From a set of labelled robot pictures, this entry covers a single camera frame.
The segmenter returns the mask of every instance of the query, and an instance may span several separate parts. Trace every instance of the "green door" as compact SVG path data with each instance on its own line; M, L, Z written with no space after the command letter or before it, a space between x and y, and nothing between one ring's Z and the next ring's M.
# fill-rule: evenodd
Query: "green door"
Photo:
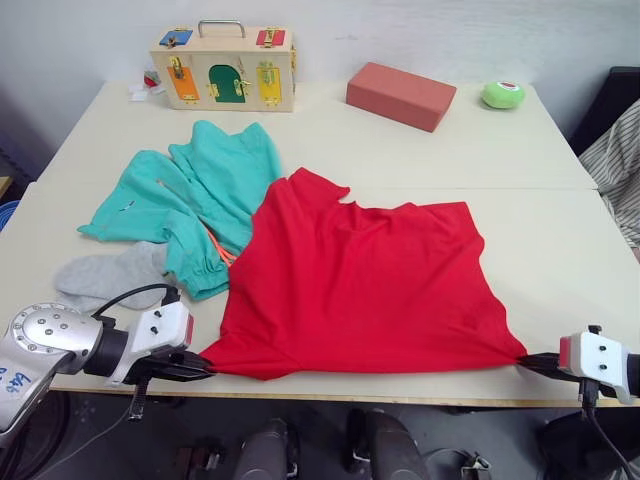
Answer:
M244 103L244 89L238 71L230 65L214 65L209 69L209 82L216 102Z

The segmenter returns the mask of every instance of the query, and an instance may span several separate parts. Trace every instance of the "green ball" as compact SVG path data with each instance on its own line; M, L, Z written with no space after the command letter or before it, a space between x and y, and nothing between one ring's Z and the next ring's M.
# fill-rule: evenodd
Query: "green ball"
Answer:
M485 85L482 100L493 108L515 108L524 100L524 89L511 82L491 82Z

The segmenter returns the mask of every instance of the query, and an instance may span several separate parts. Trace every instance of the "striped cloth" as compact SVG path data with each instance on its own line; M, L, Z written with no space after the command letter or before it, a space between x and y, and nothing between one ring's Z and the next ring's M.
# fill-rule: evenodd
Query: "striped cloth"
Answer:
M580 155L618 228L640 247L640 100Z

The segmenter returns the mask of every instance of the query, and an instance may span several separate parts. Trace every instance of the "sticker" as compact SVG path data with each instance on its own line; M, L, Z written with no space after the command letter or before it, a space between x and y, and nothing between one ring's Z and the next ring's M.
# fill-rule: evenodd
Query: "sticker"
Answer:
M510 82L497 82L497 83L502 88L504 88L505 90L509 90L510 92L517 92L518 90L520 90L520 87L515 83L510 83Z
M3 359L0 366L0 401L21 399L27 395L38 377L28 369Z

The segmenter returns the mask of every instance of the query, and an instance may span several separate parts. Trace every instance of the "metal handle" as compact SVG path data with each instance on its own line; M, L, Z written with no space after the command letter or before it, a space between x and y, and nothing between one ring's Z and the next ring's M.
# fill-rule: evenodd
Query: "metal handle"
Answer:
M238 20L200 20L198 22L198 34L202 37L202 26L203 25L238 25L240 27L240 31L242 32L242 38L247 38L247 32L244 31L244 25L240 23Z

